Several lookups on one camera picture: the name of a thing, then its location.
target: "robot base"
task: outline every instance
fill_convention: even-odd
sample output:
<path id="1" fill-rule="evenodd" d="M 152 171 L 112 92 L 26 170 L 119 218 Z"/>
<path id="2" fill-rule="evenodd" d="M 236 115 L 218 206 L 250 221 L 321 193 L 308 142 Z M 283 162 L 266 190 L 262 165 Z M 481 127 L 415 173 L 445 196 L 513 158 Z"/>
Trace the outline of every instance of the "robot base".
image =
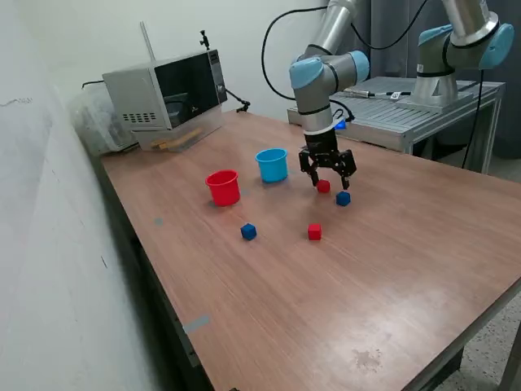
<path id="1" fill-rule="evenodd" d="M 456 78 L 451 73 L 440 77 L 418 76 L 412 95 L 396 105 L 399 108 L 444 113 L 471 102 L 473 98 L 472 93 L 458 91 Z"/>

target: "table leg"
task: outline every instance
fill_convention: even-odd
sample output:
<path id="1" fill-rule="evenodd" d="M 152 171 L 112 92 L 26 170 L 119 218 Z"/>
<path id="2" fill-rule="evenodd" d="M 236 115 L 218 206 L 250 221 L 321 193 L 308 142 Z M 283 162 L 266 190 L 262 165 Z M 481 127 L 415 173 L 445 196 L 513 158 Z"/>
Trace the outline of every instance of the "table leg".
<path id="1" fill-rule="evenodd" d="M 498 391 L 519 391 L 521 390 L 521 327 L 515 335 L 514 344 L 506 363 L 505 372 Z"/>
<path id="2" fill-rule="evenodd" d="M 455 371 L 457 371 L 463 360 L 463 349 L 456 353 L 449 362 L 429 381 L 421 391 L 434 391 L 441 383 L 446 381 Z"/>
<path id="3" fill-rule="evenodd" d="M 476 173 L 487 174 L 492 151 L 494 138 L 496 136 L 497 118 L 501 110 L 501 96 L 498 97 L 494 105 L 487 106 L 479 112 L 478 123 L 476 125 L 472 144 L 469 146 L 469 156 L 466 162 L 466 169 Z"/>

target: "metal table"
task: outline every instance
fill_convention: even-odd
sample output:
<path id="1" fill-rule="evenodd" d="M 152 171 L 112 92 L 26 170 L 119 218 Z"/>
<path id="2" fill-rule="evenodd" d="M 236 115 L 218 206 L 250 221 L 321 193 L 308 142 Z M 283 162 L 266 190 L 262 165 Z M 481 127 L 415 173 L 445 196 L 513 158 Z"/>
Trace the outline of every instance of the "metal table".
<path id="1" fill-rule="evenodd" d="M 412 91 L 415 80 L 376 77 L 360 83 L 356 89 L 375 93 Z M 338 134 L 412 154 L 414 144 L 475 115 L 479 85 L 473 81 L 458 81 L 458 87 L 460 90 L 472 92 L 474 99 L 446 113 L 399 108 L 396 101 L 390 99 L 351 98 L 345 92 L 340 92 L 335 94 L 334 98 L 345 103 L 352 110 L 356 120 L 346 130 L 339 130 Z M 504 92 L 505 83 L 488 81 L 484 83 L 478 125 L 466 163 L 466 168 L 472 171 L 483 174 L 488 172 Z M 300 115 L 296 108 L 288 109 L 287 117 L 291 124 L 300 125 Z"/>

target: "blue cube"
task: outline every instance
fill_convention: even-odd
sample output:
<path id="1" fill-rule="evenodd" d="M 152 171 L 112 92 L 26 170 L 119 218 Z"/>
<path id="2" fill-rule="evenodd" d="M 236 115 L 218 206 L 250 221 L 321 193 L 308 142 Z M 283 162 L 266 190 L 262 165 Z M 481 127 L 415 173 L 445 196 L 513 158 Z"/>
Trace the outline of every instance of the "blue cube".
<path id="1" fill-rule="evenodd" d="M 253 224 L 248 223 L 241 228 L 241 234 L 243 234 L 244 239 L 252 240 L 257 236 L 257 229 Z"/>
<path id="2" fill-rule="evenodd" d="M 346 191 L 341 191 L 336 195 L 336 204 L 340 206 L 348 206 L 351 202 L 351 195 Z"/>

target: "red cube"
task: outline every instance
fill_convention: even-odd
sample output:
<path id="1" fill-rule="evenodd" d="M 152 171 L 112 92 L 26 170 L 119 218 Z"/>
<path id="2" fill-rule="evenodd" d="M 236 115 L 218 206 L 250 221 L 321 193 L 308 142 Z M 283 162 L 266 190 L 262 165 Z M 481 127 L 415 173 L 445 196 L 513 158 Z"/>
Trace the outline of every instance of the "red cube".
<path id="1" fill-rule="evenodd" d="M 317 183 L 317 190 L 319 193 L 329 193 L 331 191 L 331 184 L 324 179 L 321 179 Z"/>
<path id="2" fill-rule="evenodd" d="M 309 224 L 308 237 L 309 240 L 320 240 L 322 238 L 322 227 L 320 224 Z"/>

